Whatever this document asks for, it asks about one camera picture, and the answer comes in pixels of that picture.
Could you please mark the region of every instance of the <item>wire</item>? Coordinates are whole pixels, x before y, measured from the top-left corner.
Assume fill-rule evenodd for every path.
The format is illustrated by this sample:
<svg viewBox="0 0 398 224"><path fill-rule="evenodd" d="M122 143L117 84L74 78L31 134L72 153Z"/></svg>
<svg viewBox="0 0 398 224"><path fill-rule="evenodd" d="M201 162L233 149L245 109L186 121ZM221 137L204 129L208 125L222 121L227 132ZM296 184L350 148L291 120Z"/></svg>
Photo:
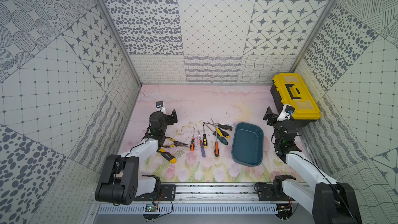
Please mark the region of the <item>wire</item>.
<svg viewBox="0 0 398 224"><path fill-rule="evenodd" d="M309 160L303 158L302 156L300 156L300 155L298 155L298 154L296 154L296 153L292 153L292 154L294 154L294 155L296 155L296 156L299 156L299 157L301 157L303 160L305 160L305 161L311 163L311 164L319 171L319 173L321 173L322 177L324 177L324 178L326 179L326 181L328 181L328 182L330 183L330 186L333 187L334 190L336 191L336 193L339 195L339 197L340 197L341 201L344 203L344 206L346 207L348 213L351 215L351 218L352 218L352 220L354 221L354 223L358 223L358 222L355 220L354 216L352 216L351 211L349 210L349 208L348 208L346 202L344 201L343 197L340 195L339 191L338 191L338 190L333 186L333 184L327 179L327 177L322 173L322 171L321 171L314 163L312 163L311 161L309 161Z"/></svg>

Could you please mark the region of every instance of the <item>teal plastic tray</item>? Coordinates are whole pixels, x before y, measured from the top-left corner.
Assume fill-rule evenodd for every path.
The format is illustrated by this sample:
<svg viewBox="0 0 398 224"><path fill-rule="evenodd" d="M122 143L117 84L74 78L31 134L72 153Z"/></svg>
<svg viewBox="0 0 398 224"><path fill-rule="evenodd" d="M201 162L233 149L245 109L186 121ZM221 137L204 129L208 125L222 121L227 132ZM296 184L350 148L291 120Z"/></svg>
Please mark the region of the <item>teal plastic tray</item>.
<svg viewBox="0 0 398 224"><path fill-rule="evenodd" d="M244 166L255 167L263 161L263 130L253 124L241 122L235 127L232 158Z"/></svg>

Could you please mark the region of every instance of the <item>ventilated metal panel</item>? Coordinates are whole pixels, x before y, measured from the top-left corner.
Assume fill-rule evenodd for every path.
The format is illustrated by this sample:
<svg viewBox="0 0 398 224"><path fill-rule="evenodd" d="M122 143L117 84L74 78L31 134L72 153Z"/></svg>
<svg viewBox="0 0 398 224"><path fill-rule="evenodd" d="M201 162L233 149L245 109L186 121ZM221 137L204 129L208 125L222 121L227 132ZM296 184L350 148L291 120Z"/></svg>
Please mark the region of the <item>ventilated metal panel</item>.
<svg viewBox="0 0 398 224"><path fill-rule="evenodd" d="M101 204L98 214L166 214L172 210L170 203L160 203L158 212L145 212L147 204L131 204L130 206L113 206ZM276 204L245 203L245 204L177 204L171 214L277 214Z"/></svg>

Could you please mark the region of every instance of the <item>yellow toolbox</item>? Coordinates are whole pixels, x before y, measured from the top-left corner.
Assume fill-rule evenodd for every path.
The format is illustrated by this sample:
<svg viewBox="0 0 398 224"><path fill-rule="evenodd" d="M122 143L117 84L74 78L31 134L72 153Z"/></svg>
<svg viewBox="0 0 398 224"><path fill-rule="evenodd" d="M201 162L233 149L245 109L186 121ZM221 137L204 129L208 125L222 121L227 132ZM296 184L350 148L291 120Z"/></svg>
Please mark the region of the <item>yellow toolbox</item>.
<svg viewBox="0 0 398 224"><path fill-rule="evenodd" d="M320 111L307 86L297 73L280 73L273 78L271 94L279 113L285 104L295 108L293 118L299 127L321 117Z"/></svg>

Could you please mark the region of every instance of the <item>mounting plate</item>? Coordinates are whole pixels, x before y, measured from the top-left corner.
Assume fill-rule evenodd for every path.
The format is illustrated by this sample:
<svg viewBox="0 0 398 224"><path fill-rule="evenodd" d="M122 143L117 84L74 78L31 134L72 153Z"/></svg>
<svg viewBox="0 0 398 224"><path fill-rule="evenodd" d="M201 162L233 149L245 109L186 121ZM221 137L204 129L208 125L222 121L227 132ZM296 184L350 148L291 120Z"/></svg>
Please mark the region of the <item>mounting plate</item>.
<svg viewBox="0 0 398 224"><path fill-rule="evenodd" d="M176 196L176 185L175 184L162 184L160 186L160 191L163 192L163 196L160 199L161 201L174 201L174 197ZM151 199L148 196L142 195L139 197L135 197L135 202L142 202L142 201L153 201L156 199Z"/></svg>

